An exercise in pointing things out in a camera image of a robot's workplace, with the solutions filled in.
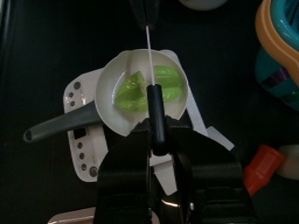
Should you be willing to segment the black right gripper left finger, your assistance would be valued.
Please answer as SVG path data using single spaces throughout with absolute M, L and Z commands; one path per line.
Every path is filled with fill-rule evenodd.
M 150 126 L 144 119 L 107 151 L 97 169 L 93 224 L 152 224 L 148 205 Z

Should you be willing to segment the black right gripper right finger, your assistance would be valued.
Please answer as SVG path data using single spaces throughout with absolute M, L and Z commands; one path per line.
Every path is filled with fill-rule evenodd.
M 172 118 L 166 119 L 166 141 L 182 224 L 256 224 L 241 166 L 230 152 Z

